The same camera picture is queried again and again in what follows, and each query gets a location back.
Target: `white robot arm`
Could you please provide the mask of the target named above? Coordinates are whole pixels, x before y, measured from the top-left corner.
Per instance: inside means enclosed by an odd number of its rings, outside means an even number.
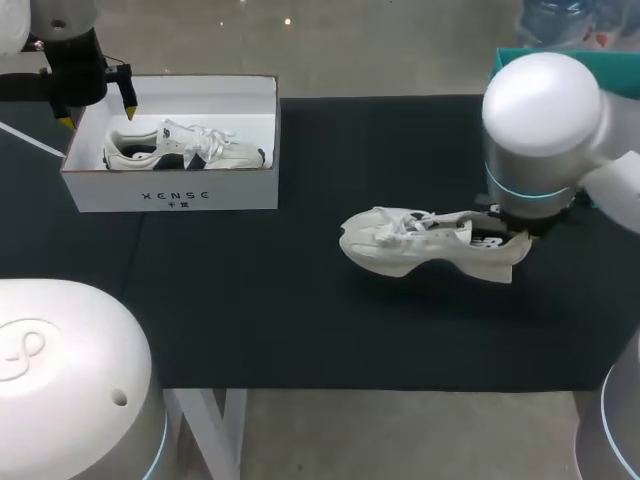
[[[0,55],[44,51],[50,69],[0,76],[0,100],[47,99],[54,116],[73,127],[69,107],[99,102],[108,83],[117,83],[124,108],[133,117],[138,105],[131,66],[110,67],[94,24],[93,0],[0,0]]]
[[[535,53],[498,72],[482,118],[489,192],[508,222],[534,229],[582,187],[640,234],[640,102],[601,90],[569,56]]]

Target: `gray floor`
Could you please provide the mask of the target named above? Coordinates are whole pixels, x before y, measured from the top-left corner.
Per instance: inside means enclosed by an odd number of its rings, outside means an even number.
[[[282,96],[365,96],[483,91],[518,2],[98,3],[104,52],[136,73],[273,73]],[[42,65],[22,55],[0,73]],[[252,391],[243,477],[574,480],[577,418],[568,392]]]
[[[135,73],[273,73],[283,96],[365,96],[482,91],[495,48],[512,42],[518,0],[98,4],[104,53]],[[41,66],[23,54],[0,73]]]

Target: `black fabric surface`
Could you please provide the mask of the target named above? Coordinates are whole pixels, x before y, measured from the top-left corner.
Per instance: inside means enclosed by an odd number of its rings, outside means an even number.
[[[38,125],[40,110],[30,112]],[[20,115],[29,115],[28,106]],[[74,280],[120,298],[140,214],[78,213],[59,157],[4,131],[0,152],[0,278]]]
[[[278,211],[145,215],[123,301],[164,387],[598,386],[638,325],[640,237],[575,209],[511,285],[363,271],[341,223],[485,192],[478,96],[282,102]]]

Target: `white shoe box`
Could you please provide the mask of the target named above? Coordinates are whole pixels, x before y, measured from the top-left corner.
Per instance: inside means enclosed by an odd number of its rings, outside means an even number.
[[[127,118],[116,85],[84,110],[62,177],[81,212],[253,210],[278,208],[279,103],[275,77],[247,75],[133,78],[138,109]],[[107,132],[155,131],[165,119],[234,134],[262,148],[269,168],[109,171]]]

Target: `sneaker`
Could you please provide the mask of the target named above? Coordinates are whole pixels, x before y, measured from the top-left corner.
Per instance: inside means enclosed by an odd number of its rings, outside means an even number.
[[[208,170],[269,168],[264,151],[233,142],[231,135],[197,125],[165,120],[144,135],[109,132],[104,151],[108,170]]]
[[[418,265],[442,259],[466,275],[511,283],[513,265],[531,248],[526,232],[507,231],[500,219],[478,212],[435,215],[376,207],[343,225],[340,248],[371,272],[403,277]]]

